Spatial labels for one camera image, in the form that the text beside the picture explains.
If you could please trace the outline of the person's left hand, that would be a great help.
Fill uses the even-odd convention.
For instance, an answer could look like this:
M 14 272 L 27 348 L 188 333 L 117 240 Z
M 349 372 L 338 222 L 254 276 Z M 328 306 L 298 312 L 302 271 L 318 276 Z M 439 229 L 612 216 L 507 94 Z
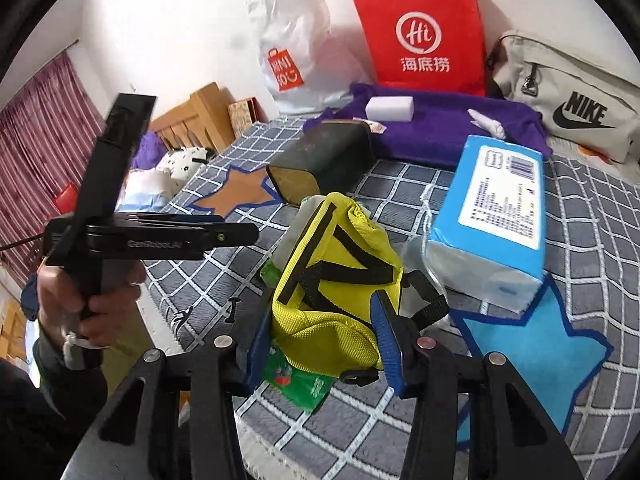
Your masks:
M 146 271 L 140 261 L 135 261 L 122 286 L 88 301 L 81 298 L 72 279 L 58 266 L 42 264 L 37 276 L 38 322 L 50 341 L 61 348 L 65 341 L 65 315 L 79 314 L 88 306 L 91 315 L 79 322 L 77 333 L 95 347 L 106 347 L 117 341 L 128 318 L 137 310 Z

